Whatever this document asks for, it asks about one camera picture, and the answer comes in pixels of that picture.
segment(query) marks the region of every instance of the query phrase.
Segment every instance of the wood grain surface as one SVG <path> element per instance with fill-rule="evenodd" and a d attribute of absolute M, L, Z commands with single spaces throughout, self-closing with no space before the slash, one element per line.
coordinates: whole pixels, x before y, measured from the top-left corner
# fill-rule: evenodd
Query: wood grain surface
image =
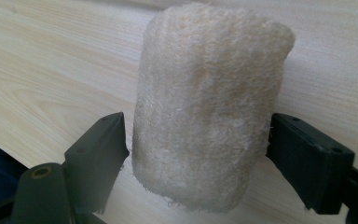
<path fill-rule="evenodd" d="M 0 148 L 28 167 L 63 153 L 98 118 L 123 111 L 127 143 L 143 33 L 159 8 L 110 0 L 0 0 Z M 297 116 L 356 152 L 358 1 L 230 0 L 296 34 L 276 111 Z M 238 208 L 187 212 L 147 192 L 125 162 L 101 216 L 107 223 L 344 223 L 306 211 L 273 163 L 260 158 Z"/>

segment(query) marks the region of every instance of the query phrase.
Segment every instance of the fluffy white material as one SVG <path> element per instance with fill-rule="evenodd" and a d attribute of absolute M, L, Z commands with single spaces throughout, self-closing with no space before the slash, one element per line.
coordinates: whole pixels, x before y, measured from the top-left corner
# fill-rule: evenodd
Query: fluffy white material
<path fill-rule="evenodd" d="M 226 212 L 268 145 L 289 28 L 244 9 L 171 7 L 145 32 L 132 165 L 145 188 Z"/>

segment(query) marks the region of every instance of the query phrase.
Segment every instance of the white fibrous cylinder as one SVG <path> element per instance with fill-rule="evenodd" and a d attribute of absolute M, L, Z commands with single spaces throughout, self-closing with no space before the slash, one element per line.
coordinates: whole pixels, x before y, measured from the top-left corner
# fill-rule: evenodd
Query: white fibrous cylinder
<path fill-rule="evenodd" d="M 147 26 L 132 166 L 190 210 L 226 212 L 268 145 L 291 30 L 245 9 L 170 7 Z"/>

